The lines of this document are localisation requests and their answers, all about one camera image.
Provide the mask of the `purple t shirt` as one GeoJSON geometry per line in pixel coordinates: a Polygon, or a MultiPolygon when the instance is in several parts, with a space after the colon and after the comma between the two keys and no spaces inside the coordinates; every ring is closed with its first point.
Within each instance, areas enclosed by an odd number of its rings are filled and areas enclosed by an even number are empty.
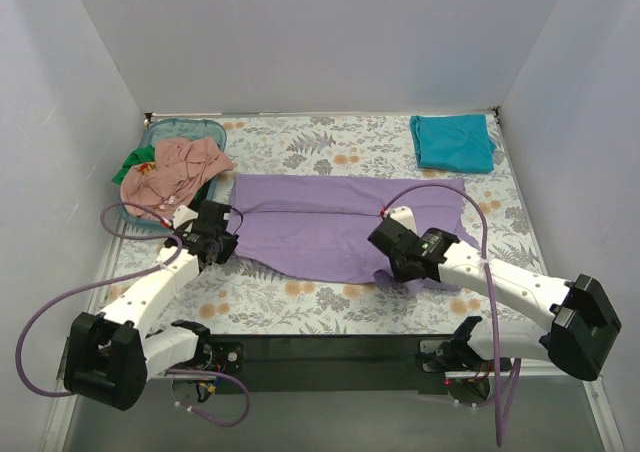
{"type": "Polygon", "coordinates": [[[237,256],[291,278],[343,284],[393,284],[387,257],[368,240],[389,202],[431,227],[477,243],[463,227],[460,179],[239,174],[230,194],[229,227],[237,256]]]}

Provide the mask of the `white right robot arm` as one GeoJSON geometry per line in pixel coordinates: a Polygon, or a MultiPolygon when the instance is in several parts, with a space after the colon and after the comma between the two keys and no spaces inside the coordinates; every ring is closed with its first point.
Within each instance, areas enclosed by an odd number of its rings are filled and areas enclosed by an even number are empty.
{"type": "Polygon", "coordinates": [[[602,284],[581,274],[573,281],[536,274],[480,251],[437,228],[423,235],[386,218],[368,237],[399,282],[431,279],[490,296],[529,319],[499,329],[506,358],[547,360],[582,381],[596,380],[622,324],[602,284]]]}

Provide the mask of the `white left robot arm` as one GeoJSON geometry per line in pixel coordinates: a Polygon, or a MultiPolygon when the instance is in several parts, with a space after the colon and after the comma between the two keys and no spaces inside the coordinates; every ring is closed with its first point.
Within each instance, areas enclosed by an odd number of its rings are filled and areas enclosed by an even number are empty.
{"type": "Polygon", "coordinates": [[[181,206],[150,273],[96,314],[72,323],[64,366],[65,388],[119,410],[131,408],[146,383],[174,366],[193,372],[214,366],[210,330],[177,320],[153,332],[155,320],[213,263],[225,263],[238,237],[228,230],[232,206],[205,200],[198,211],[181,206]]]}

